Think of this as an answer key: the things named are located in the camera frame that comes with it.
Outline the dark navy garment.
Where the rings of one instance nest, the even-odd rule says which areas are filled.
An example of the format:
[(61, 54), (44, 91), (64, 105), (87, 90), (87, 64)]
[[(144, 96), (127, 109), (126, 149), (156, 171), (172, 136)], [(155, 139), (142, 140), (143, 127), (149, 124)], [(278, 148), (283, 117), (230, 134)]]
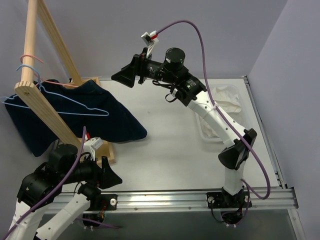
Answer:
[[(76, 88), (43, 82), (41, 93), (78, 138), (82, 137), (84, 127), (90, 136), (112, 143), (138, 141), (148, 134), (123, 104), (93, 80)], [(4, 106), (35, 157), (58, 139), (18, 96), (7, 98)]]

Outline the pink wire hanger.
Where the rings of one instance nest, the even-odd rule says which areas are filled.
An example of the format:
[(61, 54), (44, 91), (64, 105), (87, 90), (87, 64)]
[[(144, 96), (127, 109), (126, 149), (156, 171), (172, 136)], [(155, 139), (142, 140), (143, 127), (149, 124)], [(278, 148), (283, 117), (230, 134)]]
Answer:
[[(41, 64), (44, 64), (45, 62), (43, 60), (41, 60), (40, 58), (31, 55), (31, 54), (23, 54), (20, 56), (20, 63), (22, 64), (24, 62), (24, 58), (31, 58), (33, 60), (36, 60), (38, 62), (40, 62)], [(68, 88), (76, 88), (75, 85), (72, 84), (65, 84), (65, 83), (60, 83), (60, 82), (53, 82), (53, 81), (49, 81), (49, 80), (43, 80), (42, 78), (40, 78), (43, 82), (48, 83), (48, 84), (53, 84), (53, 85), (59, 85), (59, 86), (64, 86), (64, 87), (68, 87)]]

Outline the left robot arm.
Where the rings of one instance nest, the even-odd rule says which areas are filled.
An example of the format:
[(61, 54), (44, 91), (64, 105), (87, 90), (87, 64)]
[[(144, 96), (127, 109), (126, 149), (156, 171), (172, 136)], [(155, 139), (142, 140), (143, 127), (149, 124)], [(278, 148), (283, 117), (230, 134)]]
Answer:
[[(122, 184), (111, 169), (108, 158), (98, 166), (91, 153), (79, 153), (76, 146), (61, 144), (48, 161), (27, 175), (17, 193), (15, 213), (6, 240), (56, 240), (84, 211), (97, 209), (102, 190)], [(64, 184), (80, 183), (72, 199), (45, 225), (44, 214), (61, 192)]]

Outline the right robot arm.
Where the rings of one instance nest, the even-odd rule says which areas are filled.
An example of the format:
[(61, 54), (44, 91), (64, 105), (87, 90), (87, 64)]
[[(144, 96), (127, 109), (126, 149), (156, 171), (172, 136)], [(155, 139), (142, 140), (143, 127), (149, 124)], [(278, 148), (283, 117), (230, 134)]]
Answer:
[(174, 100), (197, 113), (219, 136), (225, 148), (218, 159), (225, 167), (222, 200), (227, 206), (234, 206), (240, 201), (239, 192), (243, 189), (241, 179), (245, 161), (249, 157), (249, 148), (256, 140), (257, 132), (246, 129), (224, 112), (217, 104), (210, 101), (206, 86), (184, 66), (185, 52), (177, 47), (165, 52), (163, 62), (153, 61), (144, 48), (135, 54), (129, 64), (113, 74), (111, 79), (129, 88), (139, 77), (139, 84), (147, 78), (152, 83), (169, 90)]

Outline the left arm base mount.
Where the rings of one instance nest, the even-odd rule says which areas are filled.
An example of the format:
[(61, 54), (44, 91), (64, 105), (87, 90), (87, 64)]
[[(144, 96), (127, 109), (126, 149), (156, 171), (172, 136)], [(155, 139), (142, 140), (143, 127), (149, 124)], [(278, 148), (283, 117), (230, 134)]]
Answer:
[(106, 220), (107, 213), (117, 209), (118, 196), (116, 194), (101, 194), (97, 196), (91, 203), (87, 211), (83, 213), (81, 220), (87, 227), (101, 227), (101, 223)]

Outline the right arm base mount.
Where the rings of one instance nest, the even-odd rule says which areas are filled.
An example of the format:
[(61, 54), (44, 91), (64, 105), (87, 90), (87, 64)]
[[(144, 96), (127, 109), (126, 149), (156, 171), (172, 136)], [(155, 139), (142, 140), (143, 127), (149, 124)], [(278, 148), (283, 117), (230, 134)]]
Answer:
[(233, 228), (244, 220), (249, 208), (253, 206), (250, 193), (244, 191), (244, 188), (235, 195), (229, 194), (223, 188), (221, 191), (207, 192), (206, 200), (214, 220)]

